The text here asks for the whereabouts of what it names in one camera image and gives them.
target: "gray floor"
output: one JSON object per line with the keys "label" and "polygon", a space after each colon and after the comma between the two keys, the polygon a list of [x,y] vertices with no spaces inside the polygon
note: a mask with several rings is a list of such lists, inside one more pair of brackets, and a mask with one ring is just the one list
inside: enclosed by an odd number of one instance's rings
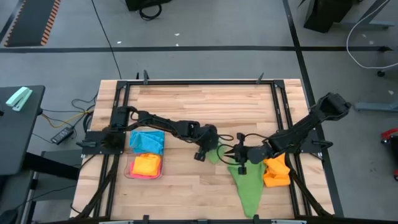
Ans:
{"label": "gray floor", "polygon": [[[280,0],[173,0],[164,6],[160,19],[142,21],[117,0],[95,0],[99,16],[112,46],[202,46],[271,45],[293,46],[284,7]],[[0,1],[0,27],[17,0]],[[344,46],[347,30],[332,28],[319,34],[302,28],[307,5],[297,8],[299,0],[289,0],[298,38],[302,46]],[[358,20],[373,0],[364,1],[347,15]],[[398,23],[398,1],[389,3],[378,16]],[[351,45],[398,45],[398,27],[390,30],[359,30]],[[45,47],[107,47],[106,39],[90,0],[62,1],[50,41]],[[397,54],[354,52],[366,65],[396,63]],[[398,72],[384,78],[374,70],[357,66],[346,52],[304,52],[315,98],[329,91],[340,93],[348,101],[398,100]],[[151,78],[301,78],[295,52],[118,52],[116,58],[123,78],[135,78],[146,69]],[[91,99],[100,80],[117,79],[110,53],[0,54],[0,86],[46,86],[43,108],[72,109],[74,98]],[[70,114],[48,113],[58,119]],[[382,146],[380,133],[398,126],[393,113],[356,112],[341,122],[323,125],[330,149],[341,203],[346,217],[398,220],[398,183],[392,171],[397,161]],[[34,133],[46,139],[58,130],[39,118]],[[83,138],[78,126],[77,140]],[[75,140],[60,146],[32,137],[29,151],[76,149]],[[35,220],[64,220],[71,201],[38,203]]]}

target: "orange cloth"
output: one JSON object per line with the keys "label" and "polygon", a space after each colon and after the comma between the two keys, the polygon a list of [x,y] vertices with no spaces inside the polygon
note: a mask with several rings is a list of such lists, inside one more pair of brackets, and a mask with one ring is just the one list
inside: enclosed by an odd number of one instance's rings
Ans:
{"label": "orange cloth", "polygon": [[266,173],[262,176],[267,187],[279,187],[290,184],[290,169],[285,165],[285,154],[275,159],[264,159],[267,165]]}
{"label": "orange cloth", "polygon": [[134,167],[132,168],[133,174],[155,176],[158,173],[161,158],[160,155],[153,153],[144,153],[136,157]]}

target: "black table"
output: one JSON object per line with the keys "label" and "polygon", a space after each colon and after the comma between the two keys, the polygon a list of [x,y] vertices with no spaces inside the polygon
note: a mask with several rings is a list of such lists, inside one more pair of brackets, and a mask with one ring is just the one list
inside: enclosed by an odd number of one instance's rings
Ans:
{"label": "black table", "polygon": [[14,111],[6,101],[21,86],[0,88],[0,175],[14,175],[23,169],[75,180],[79,169],[27,152],[36,117],[42,113],[45,87],[27,86],[33,90],[21,111]]}

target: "blue towel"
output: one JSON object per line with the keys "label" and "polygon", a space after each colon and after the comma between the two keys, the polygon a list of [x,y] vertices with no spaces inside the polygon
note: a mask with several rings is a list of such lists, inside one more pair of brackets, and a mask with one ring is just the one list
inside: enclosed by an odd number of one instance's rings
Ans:
{"label": "blue towel", "polygon": [[133,131],[130,138],[130,147],[135,153],[154,153],[163,155],[163,131]]}

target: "green cloth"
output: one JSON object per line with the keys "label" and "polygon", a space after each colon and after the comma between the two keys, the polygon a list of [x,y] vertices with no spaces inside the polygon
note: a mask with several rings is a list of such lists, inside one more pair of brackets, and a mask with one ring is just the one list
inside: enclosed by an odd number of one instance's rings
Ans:
{"label": "green cloth", "polygon": [[[225,148],[219,149],[220,157],[224,156]],[[220,161],[217,156],[216,150],[207,152],[206,158],[212,163],[216,164]],[[252,164],[250,161],[245,163],[246,175],[238,174],[239,166],[228,165],[228,170],[235,181],[236,188],[238,189],[238,195],[242,202],[242,207],[245,216],[253,218],[256,214],[261,200],[262,188],[264,187],[264,181],[262,176],[266,170],[266,165],[263,162],[259,164]]]}

